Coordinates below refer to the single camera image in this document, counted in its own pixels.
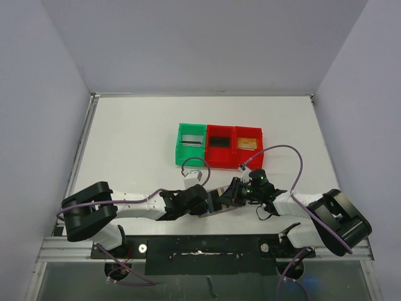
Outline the brown leather card holder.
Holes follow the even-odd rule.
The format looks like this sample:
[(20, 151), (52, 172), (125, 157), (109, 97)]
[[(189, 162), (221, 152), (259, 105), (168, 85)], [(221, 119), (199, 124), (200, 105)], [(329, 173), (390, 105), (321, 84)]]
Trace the brown leather card holder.
[(221, 204), (221, 203), (217, 202), (217, 199), (219, 197), (221, 197), (227, 189), (228, 189), (228, 186), (223, 186), (223, 187), (208, 190), (207, 200), (206, 200), (208, 209), (204, 214), (198, 215), (198, 218), (206, 218), (209, 216), (214, 216), (217, 214), (236, 210), (238, 208), (237, 206), (226, 205), (226, 204)]

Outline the dark grey credit card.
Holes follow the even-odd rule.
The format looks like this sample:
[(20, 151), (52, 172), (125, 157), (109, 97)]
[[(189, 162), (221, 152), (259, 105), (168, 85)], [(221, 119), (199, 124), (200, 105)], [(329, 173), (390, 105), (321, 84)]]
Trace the dark grey credit card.
[(221, 203), (218, 199), (224, 193), (224, 188), (220, 187), (207, 192), (207, 205), (210, 213), (214, 213), (221, 210)]

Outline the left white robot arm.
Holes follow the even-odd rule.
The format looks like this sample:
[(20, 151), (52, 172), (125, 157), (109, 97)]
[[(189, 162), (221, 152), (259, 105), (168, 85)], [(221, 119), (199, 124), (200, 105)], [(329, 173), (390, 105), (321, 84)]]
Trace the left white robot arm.
[(144, 196), (118, 193), (100, 181), (64, 199), (57, 218), (64, 221), (69, 242), (91, 240), (106, 250), (114, 250), (126, 244), (125, 231), (112, 224), (114, 219), (175, 221), (207, 210), (207, 191), (200, 184), (185, 190), (157, 189)]

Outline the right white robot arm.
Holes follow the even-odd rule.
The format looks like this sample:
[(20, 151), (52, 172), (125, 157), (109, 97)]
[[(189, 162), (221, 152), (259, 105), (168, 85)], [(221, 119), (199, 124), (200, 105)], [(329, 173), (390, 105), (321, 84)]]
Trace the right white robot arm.
[(276, 188), (265, 170), (248, 172), (247, 179), (234, 177), (222, 194), (213, 200), (220, 206), (245, 206), (256, 203), (271, 216), (297, 216), (312, 225), (296, 225), (282, 232), (282, 239), (293, 248), (325, 246), (332, 254), (343, 256), (372, 233), (372, 226), (343, 192), (331, 189), (319, 194), (294, 194)]

